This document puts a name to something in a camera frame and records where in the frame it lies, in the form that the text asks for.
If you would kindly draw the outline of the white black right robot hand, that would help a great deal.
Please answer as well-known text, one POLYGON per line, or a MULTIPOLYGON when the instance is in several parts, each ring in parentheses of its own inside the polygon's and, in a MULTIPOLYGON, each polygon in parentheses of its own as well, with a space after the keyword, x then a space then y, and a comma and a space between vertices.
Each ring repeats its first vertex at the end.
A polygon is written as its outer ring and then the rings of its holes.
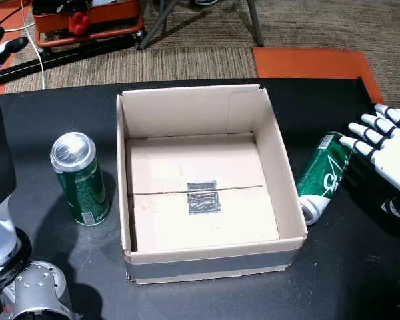
MULTIPOLYGON (((374 115, 362 114, 362 124, 348 125, 356 138, 344 135, 339 142, 366 158, 375 172, 400 192, 400 111, 380 103, 374 109, 374 115)), ((400 218, 400 196, 387 198, 381 208, 400 218)))

